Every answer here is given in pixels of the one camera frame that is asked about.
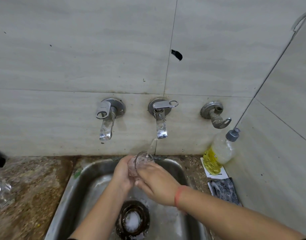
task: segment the person's left hand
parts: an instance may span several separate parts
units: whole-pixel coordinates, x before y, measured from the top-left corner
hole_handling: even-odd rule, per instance
[[[122,187],[123,190],[129,191],[134,186],[134,179],[129,177],[129,167],[127,163],[134,157],[128,155],[123,157],[116,165],[112,181]]]

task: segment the chrome faucet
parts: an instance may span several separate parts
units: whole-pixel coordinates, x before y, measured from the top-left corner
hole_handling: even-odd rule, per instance
[[[116,118],[122,117],[125,113],[125,104],[120,99],[107,98],[100,104],[96,118],[103,120],[99,139],[102,141],[111,140],[112,129]]]
[[[163,139],[167,137],[165,116],[167,116],[170,113],[171,109],[176,107],[177,105],[179,105],[177,101],[169,101],[163,98],[156,98],[149,103],[148,111],[156,119],[156,132],[158,139]]]
[[[213,101],[205,104],[201,109],[201,116],[204,119],[209,119],[212,121],[212,125],[216,129],[224,129],[232,121],[231,118],[227,118],[223,121],[221,113],[223,112],[223,104],[218,101]]]

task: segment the sink basin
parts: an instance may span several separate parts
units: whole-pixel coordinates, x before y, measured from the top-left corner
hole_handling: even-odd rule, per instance
[[[164,159],[155,162],[180,184],[191,186],[182,167],[176,161]],[[70,236],[108,185],[117,163],[118,160],[112,159],[82,163],[82,170],[76,170],[67,184],[45,240],[63,240]],[[175,207],[155,203],[137,187],[129,192],[127,201],[129,200],[139,201],[148,209],[150,224],[144,239],[206,240],[200,222]],[[115,228],[109,239],[120,239]]]

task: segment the white foam in drain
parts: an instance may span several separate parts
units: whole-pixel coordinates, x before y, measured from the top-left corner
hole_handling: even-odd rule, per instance
[[[135,211],[127,214],[125,218],[125,228],[128,232],[135,232],[141,223],[141,217]]]

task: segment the red wristband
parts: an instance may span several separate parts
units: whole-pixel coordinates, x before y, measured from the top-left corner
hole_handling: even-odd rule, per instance
[[[175,196],[174,196],[174,206],[178,208],[178,202],[179,202],[179,197],[181,196],[181,193],[183,190],[185,190],[186,188],[188,188],[188,186],[185,186],[185,185],[181,185],[176,193],[175,193]]]

